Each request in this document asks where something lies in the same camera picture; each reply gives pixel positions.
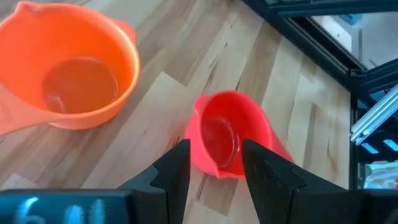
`wooden floor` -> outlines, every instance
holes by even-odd
[[[136,29],[141,79],[98,128],[43,124],[0,137],[4,189],[116,188],[183,138],[197,96],[220,90],[255,99],[299,166],[348,187],[349,93],[242,2],[77,2]],[[15,3],[1,2],[0,16]],[[192,166],[185,223],[258,223],[245,181]]]

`red cup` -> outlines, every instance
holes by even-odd
[[[219,179],[244,179],[243,139],[252,139],[293,162],[259,105],[238,91],[200,96],[185,137],[191,140],[192,162]]]

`metal rail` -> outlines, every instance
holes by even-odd
[[[392,88],[351,128],[351,141],[360,145],[398,110],[398,85]]]

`water in bowl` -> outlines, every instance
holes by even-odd
[[[118,82],[99,60],[76,57],[48,72],[43,80],[43,94],[50,111],[87,113],[114,102],[118,97]]]

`display screen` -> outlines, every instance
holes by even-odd
[[[130,223],[129,194],[122,191],[5,191],[0,223]]]

